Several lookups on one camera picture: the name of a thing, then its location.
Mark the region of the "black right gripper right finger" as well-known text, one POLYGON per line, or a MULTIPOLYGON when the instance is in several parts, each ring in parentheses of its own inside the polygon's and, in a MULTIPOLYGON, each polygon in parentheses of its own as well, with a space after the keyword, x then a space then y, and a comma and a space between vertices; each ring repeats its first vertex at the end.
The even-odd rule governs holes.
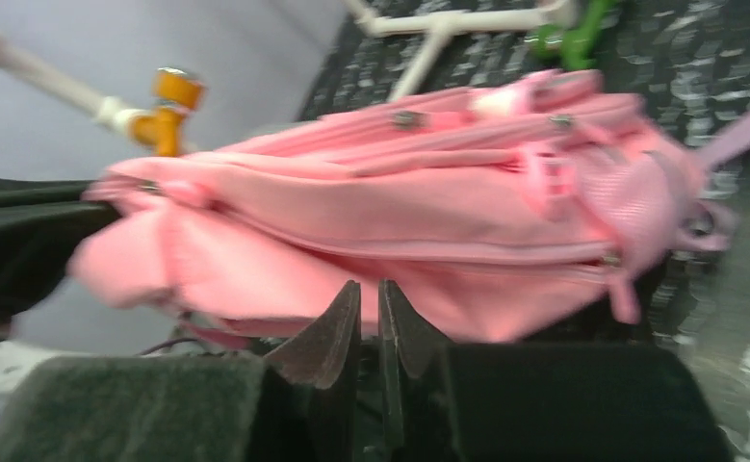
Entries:
POLYGON ((378 290, 392 461, 728 461, 686 366, 656 346, 457 344, 378 290))

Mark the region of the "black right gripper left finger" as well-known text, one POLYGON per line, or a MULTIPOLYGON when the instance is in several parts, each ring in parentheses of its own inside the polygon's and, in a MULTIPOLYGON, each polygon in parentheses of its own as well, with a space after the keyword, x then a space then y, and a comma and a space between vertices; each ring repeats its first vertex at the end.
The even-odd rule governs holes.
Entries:
POLYGON ((0 416, 0 461, 350 461, 360 287, 259 357, 48 359, 0 416))

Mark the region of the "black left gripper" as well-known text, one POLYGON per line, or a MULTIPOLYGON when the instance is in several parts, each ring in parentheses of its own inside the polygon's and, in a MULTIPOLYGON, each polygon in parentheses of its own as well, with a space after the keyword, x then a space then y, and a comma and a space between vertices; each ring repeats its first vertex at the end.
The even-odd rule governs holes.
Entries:
POLYGON ((63 280, 78 243, 119 219, 109 203, 82 199, 89 184, 0 179, 0 341, 63 280))

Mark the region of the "pink student backpack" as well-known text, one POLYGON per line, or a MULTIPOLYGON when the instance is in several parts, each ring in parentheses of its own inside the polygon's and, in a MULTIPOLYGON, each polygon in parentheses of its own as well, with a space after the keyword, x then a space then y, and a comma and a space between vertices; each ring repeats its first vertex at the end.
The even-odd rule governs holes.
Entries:
POLYGON ((750 113, 690 150, 601 83, 534 72, 116 164, 86 198, 121 216, 70 272, 110 306, 202 314, 220 341, 290 336, 350 280, 366 333, 383 279, 457 340, 517 340, 601 298, 636 323, 639 276, 728 245, 734 215, 702 193, 750 149, 750 113))

